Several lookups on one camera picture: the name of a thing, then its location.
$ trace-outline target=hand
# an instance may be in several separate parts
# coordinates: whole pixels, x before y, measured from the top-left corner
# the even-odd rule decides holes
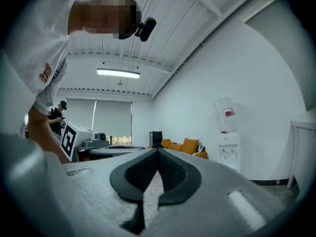
[[[55,119],[55,122],[62,122],[63,121],[63,119],[61,118],[61,117],[58,117],[57,119]]]

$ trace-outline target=ceiling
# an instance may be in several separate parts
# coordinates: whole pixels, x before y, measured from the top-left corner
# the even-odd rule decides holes
[[[197,46],[246,0],[136,0],[143,21],[157,25],[147,42],[134,36],[77,32],[70,37],[68,72],[60,90],[101,90],[155,97]],[[139,79],[99,76],[97,68],[139,72]]]

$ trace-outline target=floor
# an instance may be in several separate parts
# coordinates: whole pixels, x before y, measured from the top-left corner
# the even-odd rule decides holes
[[[279,200],[284,206],[291,205],[299,193],[297,185],[294,185],[289,190],[283,185],[261,187],[276,197],[277,200]],[[161,194],[163,194],[162,180],[157,172],[144,193],[144,217],[146,227],[150,225],[154,217],[157,215],[158,198]]]

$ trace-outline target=roller shade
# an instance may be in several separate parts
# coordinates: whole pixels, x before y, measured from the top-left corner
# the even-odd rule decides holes
[[[97,100],[93,130],[108,136],[131,136],[131,106],[129,102]]]
[[[71,121],[76,124],[92,128],[92,117],[95,100],[92,99],[67,99],[67,110],[63,111],[65,122]]]

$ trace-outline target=cable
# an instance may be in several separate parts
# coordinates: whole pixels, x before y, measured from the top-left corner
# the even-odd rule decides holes
[[[153,203],[148,203],[148,204],[146,205],[146,209],[147,209],[147,210],[149,210],[149,209],[147,208],[147,206],[148,206],[148,205],[150,205],[150,204],[151,204],[151,205],[153,205],[153,206],[155,206],[155,207],[157,207],[157,206],[156,206],[156,205],[154,205]]]

